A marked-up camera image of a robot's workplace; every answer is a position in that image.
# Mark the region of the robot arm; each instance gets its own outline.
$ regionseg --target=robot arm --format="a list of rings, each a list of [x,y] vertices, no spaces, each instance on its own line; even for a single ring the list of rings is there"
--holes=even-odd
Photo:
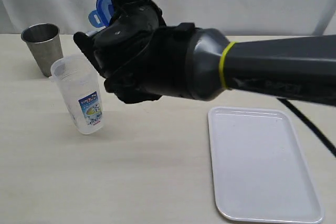
[[[167,26],[152,0],[113,0],[110,26],[74,41],[107,92],[125,103],[162,95],[211,100],[238,89],[336,105],[336,36],[234,43],[193,23]]]

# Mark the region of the white tray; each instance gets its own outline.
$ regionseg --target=white tray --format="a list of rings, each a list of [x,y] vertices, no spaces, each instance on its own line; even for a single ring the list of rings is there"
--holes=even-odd
[[[289,118],[280,111],[208,114],[216,205],[226,218],[321,223],[323,210]]]

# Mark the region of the cup rim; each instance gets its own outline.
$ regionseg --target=cup rim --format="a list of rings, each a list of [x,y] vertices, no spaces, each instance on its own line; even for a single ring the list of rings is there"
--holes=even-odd
[[[28,41],[28,40],[24,39],[24,33],[25,33],[26,31],[28,31],[29,29],[31,29],[31,28],[33,28],[33,27],[41,26],[41,25],[51,25],[51,26],[54,26],[54,27],[57,28],[57,33],[53,36],[53,38],[48,39],[48,40],[44,40],[44,41],[41,41],[41,42],[31,42],[31,41]],[[32,25],[32,26],[27,27],[26,29],[24,29],[24,30],[22,31],[22,33],[21,33],[21,40],[23,40],[25,43],[31,43],[31,44],[45,43],[45,42],[48,42],[48,41],[53,40],[56,36],[59,35],[59,32],[60,32],[60,31],[59,31],[59,27],[56,26],[55,24],[52,24],[52,23],[39,23],[39,24],[34,24],[34,25]]]

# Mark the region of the clear plastic cup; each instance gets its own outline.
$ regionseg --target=clear plastic cup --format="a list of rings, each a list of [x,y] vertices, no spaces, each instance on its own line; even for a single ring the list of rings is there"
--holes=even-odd
[[[85,56],[64,57],[55,61],[50,70],[78,131],[86,135],[102,128],[98,75]]]

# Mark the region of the yellow ring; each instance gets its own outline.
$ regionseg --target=yellow ring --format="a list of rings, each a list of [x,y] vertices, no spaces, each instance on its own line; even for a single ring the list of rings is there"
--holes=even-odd
[[[219,78],[221,79],[221,83],[222,83],[222,87],[224,89],[228,89],[228,86],[226,85],[225,82],[225,76],[224,76],[224,63],[225,63],[225,58],[227,53],[230,51],[230,49],[233,47],[233,45],[236,42],[230,42],[229,45],[227,45],[227,47],[224,49],[222,57],[219,61]]]

